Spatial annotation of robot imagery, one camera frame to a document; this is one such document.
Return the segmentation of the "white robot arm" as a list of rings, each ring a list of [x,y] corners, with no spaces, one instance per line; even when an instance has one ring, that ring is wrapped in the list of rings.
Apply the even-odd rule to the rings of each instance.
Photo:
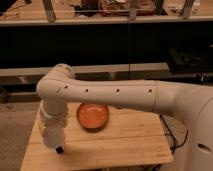
[[[39,115],[43,142],[62,146],[69,102],[162,113],[181,121],[188,129],[184,171],[213,171],[213,86],[158,80],[82,81],[72,67],[57,64],[40,79]]]

